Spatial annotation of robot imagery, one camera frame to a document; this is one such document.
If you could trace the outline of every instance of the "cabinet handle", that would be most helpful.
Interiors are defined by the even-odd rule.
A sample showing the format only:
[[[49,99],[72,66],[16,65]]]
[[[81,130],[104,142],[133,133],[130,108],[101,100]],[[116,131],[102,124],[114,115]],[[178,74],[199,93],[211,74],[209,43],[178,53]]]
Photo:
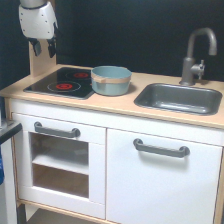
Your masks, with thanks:
[[[143,151],[148,153],[155,153],[159,155],[165,155],[165,156],[171,156],[171,157],[177,157],[177,158],[183,158],[190,154],[190,150],[186,146],[180,147],[179,150],[165,149],[165,148],[155,147],[151,145],[144,145],[143,141],[138,138],[135,139],[133,143],[135,148],[138,151]]]
[[[38,133],[47,134],[47,135],[55,135],[58,137],[74,138],[74,137],[79,137],[81,134],[79,129],[77,128],[72,129],[72,131],[62,131],[62,130],[42,127],[42,124],[40,122],[35,122],[34,127],[35,127],[35,131]]]

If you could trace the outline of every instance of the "hanging item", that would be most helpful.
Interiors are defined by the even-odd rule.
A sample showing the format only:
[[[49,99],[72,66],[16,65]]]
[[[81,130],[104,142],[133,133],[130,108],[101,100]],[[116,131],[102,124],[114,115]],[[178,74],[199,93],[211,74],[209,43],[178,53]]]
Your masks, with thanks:
[[[3,181],[4,181],[4,170],[3,170],[3,162],[0,147],[0,185],[3,183]]]

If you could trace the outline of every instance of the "white cabinet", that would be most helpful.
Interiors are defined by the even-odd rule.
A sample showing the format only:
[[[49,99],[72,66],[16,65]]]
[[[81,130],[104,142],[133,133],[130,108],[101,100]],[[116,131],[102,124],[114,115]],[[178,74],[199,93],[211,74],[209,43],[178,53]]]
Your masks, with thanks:
[[[99,223],[213,224],[223,130],[16,99],[10,110],[23,125],[15,136],[20,199]],[[78,137],[55,136],[75,128]],[[140,152],[135,139],[190,154]]]
[[[105,219],[106,129],[16,113],[13,119],[23,126],[15,136],[19,198]]]
[[[133,141],[178,150],[184,158],[136,150]],[[108,130],[106,219],[122,224],[212,224],[222,148]]]

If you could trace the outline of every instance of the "oven window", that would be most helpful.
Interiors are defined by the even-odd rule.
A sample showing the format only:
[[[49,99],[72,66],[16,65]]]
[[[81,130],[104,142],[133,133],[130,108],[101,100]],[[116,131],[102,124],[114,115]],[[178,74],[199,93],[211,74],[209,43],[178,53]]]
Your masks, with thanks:
[[[89,197],[87,142],[30,133],[33,185]]]

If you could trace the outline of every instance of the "dark wall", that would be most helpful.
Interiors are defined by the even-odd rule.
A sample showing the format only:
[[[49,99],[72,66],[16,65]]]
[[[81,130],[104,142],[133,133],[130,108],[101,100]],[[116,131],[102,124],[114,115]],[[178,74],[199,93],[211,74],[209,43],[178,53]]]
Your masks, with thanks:
[[[1,0],[0,89],[29,75],[28,43],[20,29],[18,6],[19,0]],[[2,98],[0,106],[4,112]]]
[[[224,81],[223,0],[56,0],[56,14],[58,63],[170,76],[181,76],[191,32],[210,27],[218,55],[198,37],[195,57],[205,59],[204,79]]]

